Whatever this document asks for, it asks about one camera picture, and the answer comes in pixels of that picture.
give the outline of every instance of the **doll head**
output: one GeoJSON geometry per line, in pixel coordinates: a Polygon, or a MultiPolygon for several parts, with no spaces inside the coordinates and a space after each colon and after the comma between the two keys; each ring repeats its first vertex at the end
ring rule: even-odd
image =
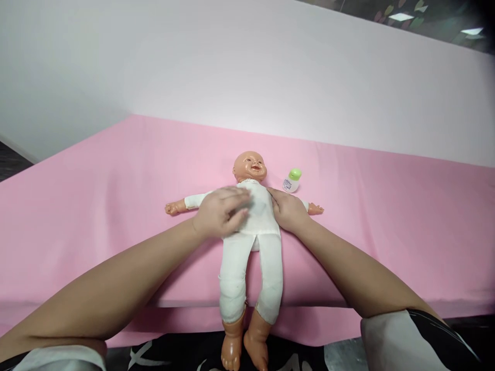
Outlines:
{"type": "Polygon", "coordinates": [[[247,151],[237,157],[232,174],[238,183],[246,179],[255,179],[261,182],[267,177],[267,168],[259,153],[247,151]]]}

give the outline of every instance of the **white wall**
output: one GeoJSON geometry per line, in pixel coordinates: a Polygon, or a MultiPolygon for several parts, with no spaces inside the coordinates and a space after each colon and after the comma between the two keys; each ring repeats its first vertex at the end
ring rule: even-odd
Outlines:
{"type": "Polygon", "coordinates": [[[0,0],[0,140],[129,113],[495,166],[493,58],[293,0],[0,0]]]}

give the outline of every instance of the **white doll clothing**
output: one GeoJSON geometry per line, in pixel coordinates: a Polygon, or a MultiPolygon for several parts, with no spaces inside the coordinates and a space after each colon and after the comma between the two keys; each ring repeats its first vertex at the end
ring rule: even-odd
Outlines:
{"type": "MultiPolygon", "coordinates": [[[[244,312],[246,300],[246,267],[249,253],[259,251],[262,287],[257,310],[269,324],[274,324],[283,291],[282,241],[273,214],[272,196],[257,180],[246,179],[237,187],[251,190],[249,215],[238,232],[223,239],[220,268],[220,313],[226,323],[237,321],[244,312]]],[[[184,198],[188,210],[198,208],[211,192],[184,198]]],[[[309,204],[303,201],[308,210],[309,204]]]]}
{"type": "Polygon", "coordinates": [[[220,268],[220,315],[225,323],[237,321],[246,301],[246,267],[253,245],[259,249],[262,286],[256,306],[269,324],[278,317],[283,291],[282,241],[278,234],[231,234],[223,240],[220,268]]]}
{"type": "MultiPolygon", "coordinates": [[[[248,205],[242,205],[240,208],[249,208],[249,216],[246,221],[239,227],[238,231],[244,234],[276,234],[280,236],[280,228],[275,216],[273,215],[272,196],[267,189],[257,180],[246,179],[237,184],[239,188],[246,188],[251,191],[251,201],[248,205]]],[[[203,199],[211,192],[189,196],[184,198],[184,203],[188,210],[198,208],[203,199]]],[[[302,201],[306,211],[309,204],[302,201]]]]}

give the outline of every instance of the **doll leg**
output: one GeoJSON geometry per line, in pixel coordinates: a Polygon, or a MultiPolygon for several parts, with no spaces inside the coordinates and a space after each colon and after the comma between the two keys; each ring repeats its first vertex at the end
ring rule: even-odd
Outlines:
{"type": "Polygon", "coordinates": [[[278,317],[283,289],[282,242],[276,234],[258,236],[262,287],[253,311],[244,346],[259,371],[268,370],[266,340],[278,317]]]}
{"type": "Polygon", "coordinates": [[[237,321],[246,301],[246,267],[255,235],[235,233],[223,240],[220,268],[220,314],[226,323],[237,321]]]}
{"type": "Polygon", "coordinates": [[[262,286],[256,309],[266,322],[273,325],[277,321],[284,288],[282,241],[276,234],[261,234],[258,240],[262,286]]]}
{"type": "Polygon", "coordinates": [[[246,266],[256,236],[235,233],[223,240],[220,268],[220,314],[225,329],[222,364],[238,371],[241,364],[242,333],[246,301],[246,266]]]}

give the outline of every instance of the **plastic bottle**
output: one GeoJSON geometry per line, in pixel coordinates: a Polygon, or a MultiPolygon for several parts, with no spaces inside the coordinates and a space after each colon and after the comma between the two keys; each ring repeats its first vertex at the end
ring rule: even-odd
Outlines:
{"type": "Polygon", "coordinates": [[[294,168],[290,171],[287,178],[284,179],[282,187],[287,193],[295,192],[299,187],[299,178],[301,177],[301,170],[294,168]]]}

